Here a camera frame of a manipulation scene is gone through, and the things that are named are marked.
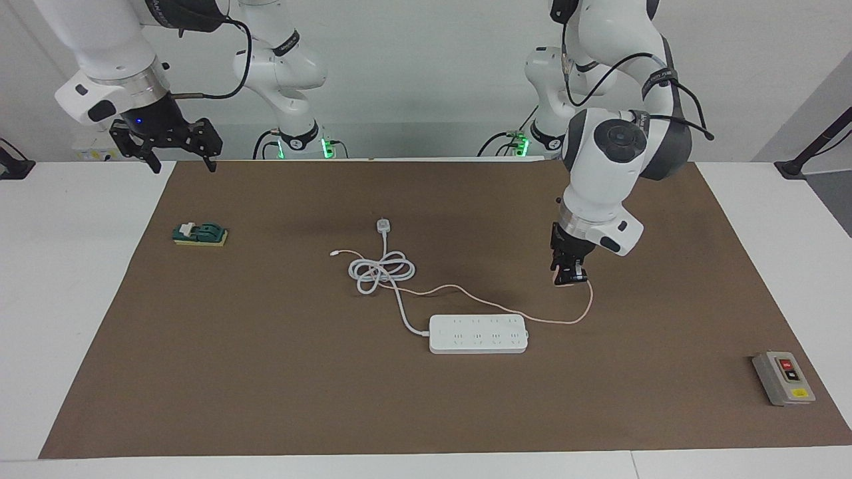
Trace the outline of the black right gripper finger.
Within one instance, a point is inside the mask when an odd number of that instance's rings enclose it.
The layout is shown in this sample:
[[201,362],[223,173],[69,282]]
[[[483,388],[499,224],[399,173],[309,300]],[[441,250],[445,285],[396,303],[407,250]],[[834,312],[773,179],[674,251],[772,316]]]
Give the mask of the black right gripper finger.
[[126,158],[136,158],[146,164],[153,173],[161,173],[162,164],[153,149],[155,140],[143,137],[141,143],[134,140],[134,134],[128,124],[123,120],[115,120],[109,128],[109,134],[122,155]]
[[221,154],[222,146],[221,136],[219,136],[209,118],[200,118],[195,122],[189,122],[185,126],[183,139],[180,141],[180,147],[201,157],[211,173],[216,172],[217,163],[214,158]]

